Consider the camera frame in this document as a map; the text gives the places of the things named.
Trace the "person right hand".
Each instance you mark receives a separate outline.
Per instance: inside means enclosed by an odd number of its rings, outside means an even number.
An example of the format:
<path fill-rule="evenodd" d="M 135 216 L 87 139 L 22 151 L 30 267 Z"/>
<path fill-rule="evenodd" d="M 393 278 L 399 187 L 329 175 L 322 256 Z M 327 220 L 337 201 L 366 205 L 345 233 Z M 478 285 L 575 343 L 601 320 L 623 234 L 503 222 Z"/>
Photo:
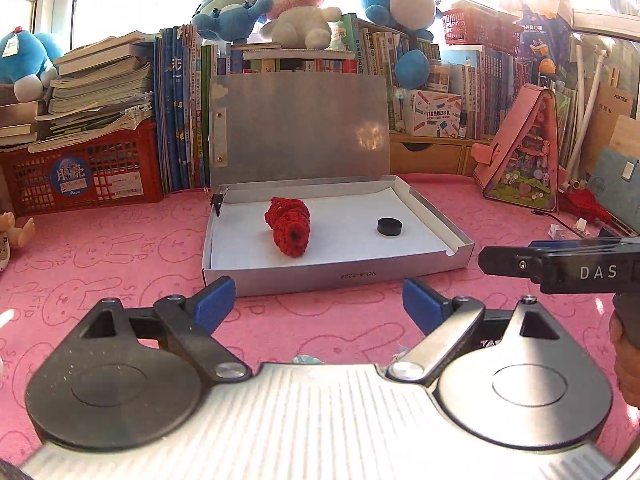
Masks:
<path fill-rule="evenodd" d="M 628 405 L 640 408 L 640 352 L 629 341 L 616 313 L 610 318 L 610 341 L 615 350 L 617 387 Z"/>

